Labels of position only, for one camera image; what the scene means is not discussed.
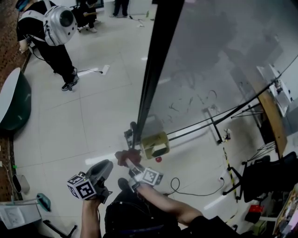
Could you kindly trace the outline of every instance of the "red object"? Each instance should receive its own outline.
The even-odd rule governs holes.
[[[264,209],[263,206],[251,205],[249,212],[262,212]]]
[[[162,157],[156,157],[156,158],[155,158],[155,161],[156,161],[157,163],[160,163],[160,162],[162,161]]]

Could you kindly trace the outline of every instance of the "wooden desk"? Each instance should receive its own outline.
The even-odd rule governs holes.
[[[247,62],[245,60],[245,56],[241,52],[228,48],[225,49],[224,52],[227,54],[229,59],[241,69],[256,93],[260,92],[264,87],[266,87],[266,82],[257,70],[257,66]],[[270,122],[274,134],[278,157],[282,158],[285,146],[287,144],[287,137],[278,107],[274,102],[274,98],[267,91],[262,93],[258,99]]]

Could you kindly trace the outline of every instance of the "dark green container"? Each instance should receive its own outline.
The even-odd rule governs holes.
[[[31,87],[20,68],[6,79],[0,93],[0,129],[17,132],[31,113]]]

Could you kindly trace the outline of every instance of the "glass panel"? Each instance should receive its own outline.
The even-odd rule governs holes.
[[[171,133],[256,95],[268,84],[257,67],[282,72],[298,54],[293,3],[186,0],[148,117]]]

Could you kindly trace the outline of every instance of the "office chair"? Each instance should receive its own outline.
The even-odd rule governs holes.
[[[291,191],[298,182],[298,158],[295,152],[291,152],[282,159],[270,162],[270,156],[264,156],[255,161],[255,163],[247,166],[247,162],[242,163],[245,168],[241,176],[233,167],[228,167],[228,171],[232,170],[239,178],[239,182],[223,195],[227,195],[237,187],[240,187],[240,196],[236,200],[240,200],[242,193],[246,203],[252,200],[262,201],[259,198],[263,193],[268,194],[273,191]]]

